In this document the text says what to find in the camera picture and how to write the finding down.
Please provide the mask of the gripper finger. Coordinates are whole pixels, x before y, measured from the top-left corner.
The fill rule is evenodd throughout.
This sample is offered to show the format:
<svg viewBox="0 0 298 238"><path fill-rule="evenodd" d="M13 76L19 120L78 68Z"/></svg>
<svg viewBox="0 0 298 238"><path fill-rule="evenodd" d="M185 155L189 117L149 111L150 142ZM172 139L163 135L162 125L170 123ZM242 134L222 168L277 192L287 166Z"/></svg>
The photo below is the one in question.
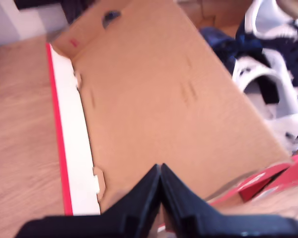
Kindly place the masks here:
<svg viewBox="0 0 298 238"><path fill-rule="evenodd" d="M160 167L162 204L180 238L221 237L223 216L190 190L166 165Z"/></svg>
<svg viewBox="0 0 298 238"><path fill-rule="evenodd" d="M100 238L146 238L161 204L161 170L145 176L101 216Z"/></svg>

